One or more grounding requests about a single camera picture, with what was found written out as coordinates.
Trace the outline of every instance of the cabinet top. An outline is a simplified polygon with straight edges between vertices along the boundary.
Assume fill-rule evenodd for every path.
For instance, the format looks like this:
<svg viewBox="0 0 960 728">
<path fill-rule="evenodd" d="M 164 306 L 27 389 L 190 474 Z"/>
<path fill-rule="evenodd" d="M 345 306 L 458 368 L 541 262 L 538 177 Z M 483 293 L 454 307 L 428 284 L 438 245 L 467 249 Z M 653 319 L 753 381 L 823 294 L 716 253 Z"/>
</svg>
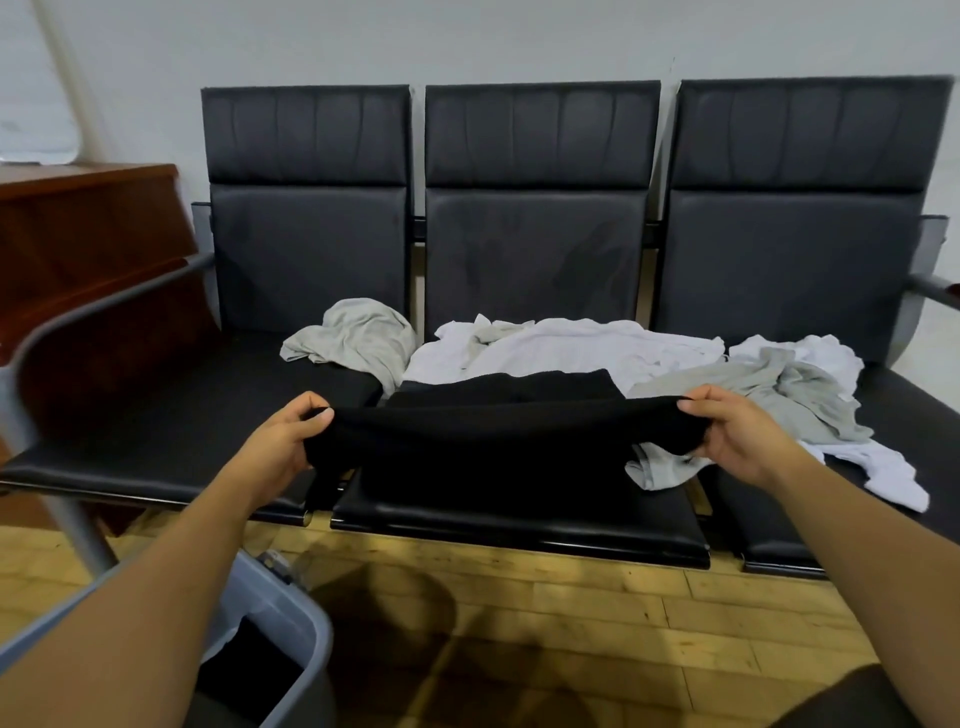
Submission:
<svg viewBox="0 0 960 728">
<path fill-rule="evenodd" d="M 0 164 L 0 201 L 176 176 L 175 164 Z"/>
</svg>

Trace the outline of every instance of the white wall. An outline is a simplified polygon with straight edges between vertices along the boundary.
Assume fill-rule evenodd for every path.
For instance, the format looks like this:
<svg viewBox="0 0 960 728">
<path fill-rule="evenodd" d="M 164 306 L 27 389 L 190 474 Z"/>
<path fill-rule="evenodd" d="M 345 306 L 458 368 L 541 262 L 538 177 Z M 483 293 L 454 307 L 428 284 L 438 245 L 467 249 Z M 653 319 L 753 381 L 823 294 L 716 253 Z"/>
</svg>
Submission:
<svg viewBox="0 0 960 728">
<path fill-rule="evenodd" d="M 86 156 L 173 161 L 207 199 L 200 88 L 960 73 L 957 0 L 36 0 Z M 418 169 L 421 184 L 421 170 Z M 422 195 L 418 194 L 421 208 Z M 953 218 L 960 99 L 926 208 Z M 960 409 L 960 314 L 929 303 L 898 369 Z"/>
</svg>

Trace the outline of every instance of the gray storage container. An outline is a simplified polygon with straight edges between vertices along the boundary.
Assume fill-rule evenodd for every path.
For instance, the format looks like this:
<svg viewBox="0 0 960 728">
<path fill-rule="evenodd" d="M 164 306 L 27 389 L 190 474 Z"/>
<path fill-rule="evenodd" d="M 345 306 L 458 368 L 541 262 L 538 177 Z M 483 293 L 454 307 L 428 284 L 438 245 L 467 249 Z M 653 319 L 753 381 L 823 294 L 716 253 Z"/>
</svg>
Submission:
<svg viewBox="0 0 960 728">
<path fill-rule="evenodd" d="M 77 595 L 0 646 L 0 673 L 52 629 L 84 597 L 124 564 L 114 567 Z M 336 709 L 326 677 L 333 629 L 324 610 L 302 589 L 285 584 L 245 551 L 233 562 L 220 603 L 210 620 L 204 662 L 229 642 L 240 619 L 252 621 L 264 636 L 303 668 L 303 673 L 260 725 L 269 728 L 332 728 Z M 241 721 L 238 725 L 249 725 Z"/>
</svg>

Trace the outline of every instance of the white board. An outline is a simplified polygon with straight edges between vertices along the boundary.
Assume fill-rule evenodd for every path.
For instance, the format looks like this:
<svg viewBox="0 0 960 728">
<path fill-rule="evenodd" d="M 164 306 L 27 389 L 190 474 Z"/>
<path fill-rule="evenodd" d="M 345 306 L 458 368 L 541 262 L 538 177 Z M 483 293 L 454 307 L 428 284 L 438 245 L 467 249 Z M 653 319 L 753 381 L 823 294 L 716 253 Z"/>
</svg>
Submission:
<svg viewBox="0 0 960 728">
<path fill-rule="evenodd" d="M 32 0 L 0 0 L 0 161 L 69 164 L 80 142 Z"/>
</svg>

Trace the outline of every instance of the wooden floor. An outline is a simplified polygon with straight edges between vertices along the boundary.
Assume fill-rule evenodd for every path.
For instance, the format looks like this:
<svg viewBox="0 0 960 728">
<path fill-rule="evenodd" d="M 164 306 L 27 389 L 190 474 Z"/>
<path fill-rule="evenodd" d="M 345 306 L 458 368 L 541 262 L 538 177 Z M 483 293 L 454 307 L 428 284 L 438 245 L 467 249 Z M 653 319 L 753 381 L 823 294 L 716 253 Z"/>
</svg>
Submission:
<svg viewBox="0 0 960 728">
<path fill-rule="evenodd" d="M 114 540 L 122 555 L 173 516 Z M 340 725 L 746 728 L 876 661 L 832 586 L 248 525 L 334 624 Z M 0 640 L 86 583 L 61 534 L 0 528 Z"/>
</svg>

